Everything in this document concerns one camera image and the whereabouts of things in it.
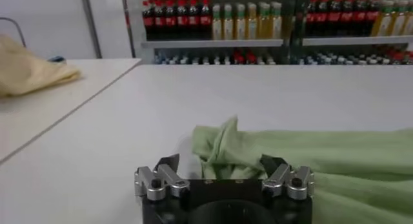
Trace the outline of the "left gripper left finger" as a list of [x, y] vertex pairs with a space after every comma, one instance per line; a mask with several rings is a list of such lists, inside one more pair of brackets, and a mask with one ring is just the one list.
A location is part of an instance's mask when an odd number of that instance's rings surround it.
[[161, 201], [167, 192], [175, 198], [182, 198], [190, 192], [190, 182], [177, 174], [179, 154], [161, 158], [151, 170], [138, 167], [134, 173], [135, 195], [150, 201]]

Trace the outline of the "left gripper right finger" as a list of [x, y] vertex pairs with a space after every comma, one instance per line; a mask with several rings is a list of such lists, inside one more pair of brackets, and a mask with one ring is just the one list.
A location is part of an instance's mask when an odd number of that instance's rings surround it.
[[300, 166], [294, 169], [283, 158], [262, 155], [267, 178], [261, 182], [261, 190], [270, 198], [286, 195], [294, 201], [303, 201], [314, 195], [315, 178], [312, 169]]

